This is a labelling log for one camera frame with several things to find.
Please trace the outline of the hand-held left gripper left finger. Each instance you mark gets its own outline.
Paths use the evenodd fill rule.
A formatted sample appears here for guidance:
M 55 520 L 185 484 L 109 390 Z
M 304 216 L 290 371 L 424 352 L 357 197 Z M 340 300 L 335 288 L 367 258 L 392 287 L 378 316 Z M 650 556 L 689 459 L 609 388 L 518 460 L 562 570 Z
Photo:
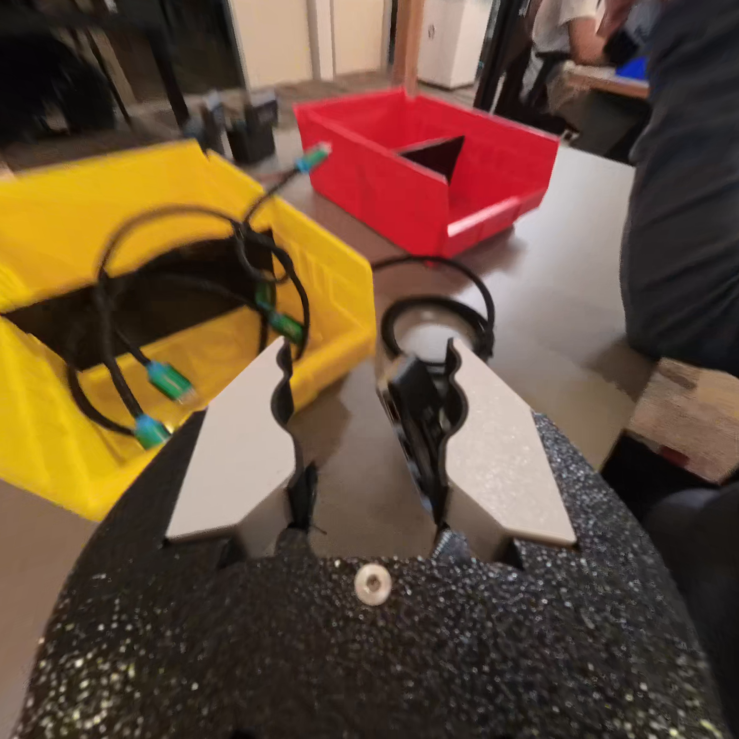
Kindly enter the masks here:
M 289 343 L 275 340 L 208 404 L 174 504 L 168 543 L 233 537 L 263 557 L 291 523 L 299 470 L 286 428 L 293 411 Z

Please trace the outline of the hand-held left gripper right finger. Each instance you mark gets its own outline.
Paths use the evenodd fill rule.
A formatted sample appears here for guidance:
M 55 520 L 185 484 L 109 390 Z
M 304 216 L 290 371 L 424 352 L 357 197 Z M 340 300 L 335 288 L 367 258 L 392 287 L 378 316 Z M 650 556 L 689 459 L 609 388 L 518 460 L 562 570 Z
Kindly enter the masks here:
M 531 407 L 460 340 L 450 340 L 448 357 L 463 412 L 446 441 L 443 522 L 486 562 L 501 560 L 513 540 L 573 548 L 577 536 Z

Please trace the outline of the red plastic bin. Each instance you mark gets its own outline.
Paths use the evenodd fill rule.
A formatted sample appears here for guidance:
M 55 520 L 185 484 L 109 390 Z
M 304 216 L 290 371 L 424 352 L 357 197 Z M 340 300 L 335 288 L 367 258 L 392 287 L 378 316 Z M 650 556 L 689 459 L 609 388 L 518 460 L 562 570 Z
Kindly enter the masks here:
M 314 100 L 294 114 L 305 149 L 332 148 L 313 189 L 416 256 L 456 256 L 538 208 L 559 149 L 552 134 L 402 88 Z M 397 155 L 460 135 L 450 184 Z

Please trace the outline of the yellow plastic bin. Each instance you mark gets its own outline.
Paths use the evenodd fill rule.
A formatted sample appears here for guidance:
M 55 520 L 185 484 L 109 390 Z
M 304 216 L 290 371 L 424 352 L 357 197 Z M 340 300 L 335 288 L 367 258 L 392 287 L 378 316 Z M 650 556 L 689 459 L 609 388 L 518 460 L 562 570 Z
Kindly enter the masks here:
M 2 480 L 84 519 L 101 522 L 155 451 L 104 430 L 72 400 L 62 358 L 77 316 L 92 303 L 104 247 L 145 212 L 193 206 L 237 219 L 263 194 L 260 182 L 197 143 L 88 158 L 2 182 Z M 307 294 L 307 349 L 291 390 L 298 410 L 374 352 L 376 318 L 367 260 L 275 196 L 254 217 L 293 260 Z M 117 349 L 143 409 L 177 430 L 254 360 L 259 319 L 246 308 L 208 308 L 206 294 L 175 308 L 172 290 L 136 282 L 122 322 L 155 359 L 194 384 L 184 410 L 152 387 Z

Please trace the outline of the black divider of yellow bin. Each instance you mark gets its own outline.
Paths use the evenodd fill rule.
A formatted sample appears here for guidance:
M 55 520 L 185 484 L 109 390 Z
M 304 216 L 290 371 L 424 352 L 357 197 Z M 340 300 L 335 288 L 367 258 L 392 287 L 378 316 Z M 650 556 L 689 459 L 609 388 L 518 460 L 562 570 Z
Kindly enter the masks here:
M 236 255 L 234 239 L 193 242 L 109 282 L 118 331 L 144 349 L 155 341 L 254 306 L 255 282 Z M 94 284 L 23 299 L 2 317 L 39 339 L 79 370 L 103 362 Z

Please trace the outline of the person's leg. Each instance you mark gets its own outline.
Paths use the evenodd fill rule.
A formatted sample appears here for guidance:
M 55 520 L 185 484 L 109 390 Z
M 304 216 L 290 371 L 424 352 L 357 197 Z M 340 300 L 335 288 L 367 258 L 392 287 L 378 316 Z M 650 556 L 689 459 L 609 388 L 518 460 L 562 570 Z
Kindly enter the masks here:
M 737 737 L 737 484 L 671 494 L 651 509 L 643 526 L 687 605 Z

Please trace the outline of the black divider of red bin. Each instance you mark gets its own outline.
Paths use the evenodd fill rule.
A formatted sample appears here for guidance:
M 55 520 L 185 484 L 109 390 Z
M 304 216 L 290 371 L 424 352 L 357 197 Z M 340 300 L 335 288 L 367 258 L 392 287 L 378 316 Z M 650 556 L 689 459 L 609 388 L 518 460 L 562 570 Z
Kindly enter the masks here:
M 398 149 L 397 155 L 451 183 L 466 137 L 442 137 Z

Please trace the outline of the black battery charger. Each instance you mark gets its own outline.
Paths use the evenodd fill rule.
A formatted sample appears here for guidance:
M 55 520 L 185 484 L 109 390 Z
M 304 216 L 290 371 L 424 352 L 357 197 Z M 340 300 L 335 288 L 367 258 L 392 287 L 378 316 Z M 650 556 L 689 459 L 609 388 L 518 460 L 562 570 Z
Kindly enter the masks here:
M 195 140 L 203 152 L 226 155 L 226 112 L 219 100 L 207 100 L 199 107 L 199 116 L 192 115 L 185 123 L 184 138 Z
M 241 117 L 232 117 L 227 141 L 233 160 L 240 165 L 256 165 L 276 151 L 274 128 L 279 123 L 279 105 L 273 89 L 266 89 L 238 109 Z

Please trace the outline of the person's torso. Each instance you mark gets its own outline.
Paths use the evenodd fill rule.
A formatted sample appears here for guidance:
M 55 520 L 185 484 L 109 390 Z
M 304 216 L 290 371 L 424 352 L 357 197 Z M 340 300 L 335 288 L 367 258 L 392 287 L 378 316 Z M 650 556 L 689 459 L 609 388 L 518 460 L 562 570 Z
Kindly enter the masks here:
M 737 376 L 738 3 L 663 2 L 622 238 L 627 340 Z

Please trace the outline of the black office chair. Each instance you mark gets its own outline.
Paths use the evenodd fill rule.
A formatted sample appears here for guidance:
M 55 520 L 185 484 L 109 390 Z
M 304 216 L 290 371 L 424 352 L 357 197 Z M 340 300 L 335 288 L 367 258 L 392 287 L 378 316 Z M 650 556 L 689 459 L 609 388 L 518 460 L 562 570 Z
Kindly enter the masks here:
M 50 34 L 1 39 L 1 142 L 32 143 L 49 132 L 57 110 L 72 134 L 116 128 L 115 102 L 106 76 Z

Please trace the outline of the white pedestal cabinet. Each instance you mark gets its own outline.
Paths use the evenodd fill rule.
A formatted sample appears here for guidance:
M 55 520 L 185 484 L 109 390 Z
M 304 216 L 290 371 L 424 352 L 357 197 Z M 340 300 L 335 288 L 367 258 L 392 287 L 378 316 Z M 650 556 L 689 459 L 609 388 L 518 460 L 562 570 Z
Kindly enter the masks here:
M 443 89 L 476 79 L 493 1 L 425 1 L 418 79 Z

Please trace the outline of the white wall cabinet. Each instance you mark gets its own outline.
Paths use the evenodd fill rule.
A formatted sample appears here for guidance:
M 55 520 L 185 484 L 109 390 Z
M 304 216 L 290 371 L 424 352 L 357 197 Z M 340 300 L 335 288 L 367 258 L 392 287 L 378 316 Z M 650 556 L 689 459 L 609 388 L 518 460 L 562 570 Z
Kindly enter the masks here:
M 249 90 L 387 64 L 389 1 L 229 1 L 227 8 Z

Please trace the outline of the wooden post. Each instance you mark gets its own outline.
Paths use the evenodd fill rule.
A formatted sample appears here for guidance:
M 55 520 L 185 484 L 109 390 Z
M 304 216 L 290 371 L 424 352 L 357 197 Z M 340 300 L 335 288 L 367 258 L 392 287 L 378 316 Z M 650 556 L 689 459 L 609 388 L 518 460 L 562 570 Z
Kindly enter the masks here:
M 392 79 L 408 96 L 415 95 L 418 85 L 424 3 L 425 1 L 398 1 L 397 6 Z

